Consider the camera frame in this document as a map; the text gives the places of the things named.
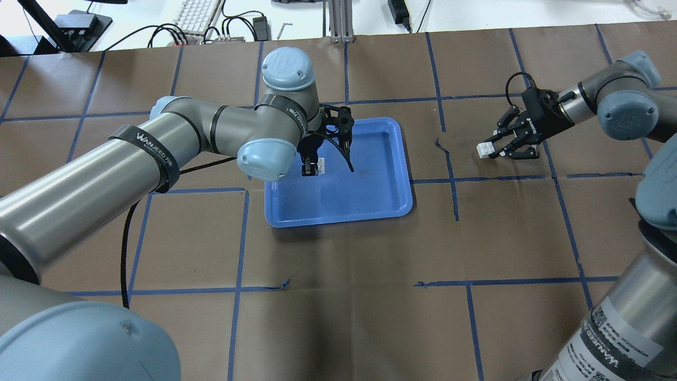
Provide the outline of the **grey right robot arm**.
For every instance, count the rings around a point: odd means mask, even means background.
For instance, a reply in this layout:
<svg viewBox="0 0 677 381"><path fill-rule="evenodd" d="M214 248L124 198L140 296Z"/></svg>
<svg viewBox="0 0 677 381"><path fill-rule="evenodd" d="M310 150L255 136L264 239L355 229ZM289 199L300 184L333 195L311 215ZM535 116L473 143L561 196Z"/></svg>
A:
<svg viewBox="0 0 677 381"><path fill-rule="evenodd" d="M560 92L525 79L522 106L508 101L481 159L539 158L539 145L597 119L610 138L662 147L640 174L629 214L643 243L634 258L546 367L524 380L675 380L675 96L634 51Z"/></svg>

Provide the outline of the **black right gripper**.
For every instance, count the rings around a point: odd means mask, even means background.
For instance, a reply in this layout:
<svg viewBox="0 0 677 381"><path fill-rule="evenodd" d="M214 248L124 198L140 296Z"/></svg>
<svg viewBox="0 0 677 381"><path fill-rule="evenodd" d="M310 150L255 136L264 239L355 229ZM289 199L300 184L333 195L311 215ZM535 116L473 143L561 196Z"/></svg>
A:
<svg viewBox="0 0 677 381"><path fill-rule="evenodd" d="M484 140L494 148L490 159L539 159L539 143L574 126L562 111L559 94L552 90L527 89L522 93L522 101L525 111L521 112L517 105L510 106L499 118L493 135ZM514 139L498 149L495 144L511 133Z"/></svg>

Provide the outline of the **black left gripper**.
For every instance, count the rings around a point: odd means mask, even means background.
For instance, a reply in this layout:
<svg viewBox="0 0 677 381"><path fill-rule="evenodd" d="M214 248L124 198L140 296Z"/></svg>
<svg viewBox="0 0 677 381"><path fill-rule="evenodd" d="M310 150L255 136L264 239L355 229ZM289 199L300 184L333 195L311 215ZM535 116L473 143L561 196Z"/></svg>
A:
<svg viewBox="0 0 677 381"><path fill-rule="evenodd" d="M353 126L355 120L352 109L348 106L319 106L319 125L309 128L298 143L301 158L301 175L303 177L319 176L319 156L317 150L324 141L331 143L345 159L350 172L355 169L351 162L350 152L353 142Z"/></svg>

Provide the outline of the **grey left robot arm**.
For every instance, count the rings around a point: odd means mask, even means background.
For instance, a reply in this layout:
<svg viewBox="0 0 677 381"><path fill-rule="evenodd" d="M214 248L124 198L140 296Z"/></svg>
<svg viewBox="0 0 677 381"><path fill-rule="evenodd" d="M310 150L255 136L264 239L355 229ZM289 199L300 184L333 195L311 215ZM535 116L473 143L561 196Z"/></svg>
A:
<svg viewBox="0 0 677 381"><path fill-rule="evenodd" d="M150 193L166 193L202 152L246 175L285 177L296 156L316 176L324 141L349 161L350 108L321 104L310 57L281 47L262 62L267 89L252 109L165 96L149 121L2 197L2 380L179 380L176 345L126 305L85 301L41 275Z"/></svg>

